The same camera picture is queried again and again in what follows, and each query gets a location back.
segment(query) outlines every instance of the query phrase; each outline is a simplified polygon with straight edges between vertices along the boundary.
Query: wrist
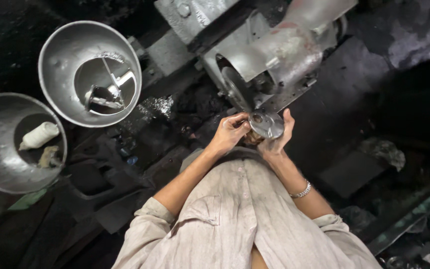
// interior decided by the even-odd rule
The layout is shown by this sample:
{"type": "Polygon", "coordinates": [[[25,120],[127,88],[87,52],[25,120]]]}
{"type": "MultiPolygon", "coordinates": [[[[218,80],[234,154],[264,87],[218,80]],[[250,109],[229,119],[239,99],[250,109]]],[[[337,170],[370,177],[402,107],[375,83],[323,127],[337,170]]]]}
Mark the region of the wrist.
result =
{"type": "Polygon", "coordinates": [[[222,149],[221,147],[215,146],[212,143],[208,144],[208,146],[204,150],[204,154],[211,158],[219,159],[227,153],[227,150],[222,149]]]}
{"type": "Polygon", "coordinates": [[[279,153],[272,153],[272,152],[264,153],[262,157],[271,166],[279,164],[286,159],[290,159],[290,158],[288,158],[288,155],[286,154],[285,150],[283,150],[283,149],[279,153]]]}

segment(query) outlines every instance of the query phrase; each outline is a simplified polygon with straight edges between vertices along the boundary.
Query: shirt sleeve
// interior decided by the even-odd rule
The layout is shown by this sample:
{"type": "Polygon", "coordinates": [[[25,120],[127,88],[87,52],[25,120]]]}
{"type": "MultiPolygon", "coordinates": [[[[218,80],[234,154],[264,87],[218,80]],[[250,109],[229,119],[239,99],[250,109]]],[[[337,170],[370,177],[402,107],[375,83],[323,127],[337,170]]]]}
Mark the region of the shirt sleeve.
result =
{"type": "Polygon", "coordinates": [[[316,225],[355,264],[355,268],[381,269],[366,245],[353,233],[338,215],[325,215],[313,220],[316,225]]]}
{"type": "Polygon", "coordinates": [[[134,215],[112,269],[140,268],[152,249],[169,233],[170,224],[175,219],[167,208],[153,197],[134,215]]]}

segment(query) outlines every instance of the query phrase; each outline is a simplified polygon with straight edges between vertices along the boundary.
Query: beige shirt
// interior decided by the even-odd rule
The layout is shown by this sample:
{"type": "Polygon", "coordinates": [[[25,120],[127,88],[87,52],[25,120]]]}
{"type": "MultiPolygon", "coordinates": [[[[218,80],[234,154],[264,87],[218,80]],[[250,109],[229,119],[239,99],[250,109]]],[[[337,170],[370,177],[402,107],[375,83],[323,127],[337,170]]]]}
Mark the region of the beige shirt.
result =
{"type": "Polygon", "coordinates": [[[339,216],[311,220],[299,211],[255,157],[212,168],[173,228],[174,216],[153,198],[135,216],[113,269],[249,269],[254,244],[270,269],[381,268],[339,216]]]}

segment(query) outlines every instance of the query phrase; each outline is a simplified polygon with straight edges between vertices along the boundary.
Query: bracelet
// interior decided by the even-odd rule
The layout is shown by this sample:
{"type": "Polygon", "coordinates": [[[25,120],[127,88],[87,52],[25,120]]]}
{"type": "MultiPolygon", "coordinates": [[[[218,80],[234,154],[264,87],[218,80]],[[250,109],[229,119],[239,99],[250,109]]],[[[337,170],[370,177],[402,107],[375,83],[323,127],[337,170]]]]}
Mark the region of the bracelet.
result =
{"type": "Polygon", "coordinates": [[[308,194],[311,190],[311,183],[309,181],[306,181],[308,183],[308,185],[306,186],[306,189],[302,192],[302,193],[298,193],[298,194],[290,194],[291,198],[301,198],[303,196],[305,196],[306,194],[308,194]]]}

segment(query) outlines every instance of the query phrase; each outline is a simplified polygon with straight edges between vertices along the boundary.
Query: metal rod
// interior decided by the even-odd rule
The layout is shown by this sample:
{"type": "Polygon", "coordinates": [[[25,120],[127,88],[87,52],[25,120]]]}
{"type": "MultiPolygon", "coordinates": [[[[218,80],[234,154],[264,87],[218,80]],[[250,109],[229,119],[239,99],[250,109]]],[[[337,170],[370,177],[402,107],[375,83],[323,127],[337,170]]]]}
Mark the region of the metal rod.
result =
{"type": "Polygon", "coordinates": [[[124,109],[125,109],[126,107],[125,107],[124,99],[122,98],[122,92],[121,92],[121,91],[120,91],[120,89],[119,89],[119,84],[118,84],[117,78],[116,78],[116,76],[114,76],[114,74],[110,71],[110,69],[109,69],[109,65],[107,64],[106,59],[105,59],[105,58],[101,58],[101,59],[102,59],[102,61],[104,62],[104,65],[106,66],[106,70],[107,70],[107,72],[109,73],[110,80],[112,81],[112,84],[114,85],[114,87],[116,87],[116,89],[117,89],[117,91],[118,91],[118,93],[119,93],[119,100],[120,100],[120,102],[121,102],[121,104],[122,104],[122,107],[124,107],[124,109]]]}

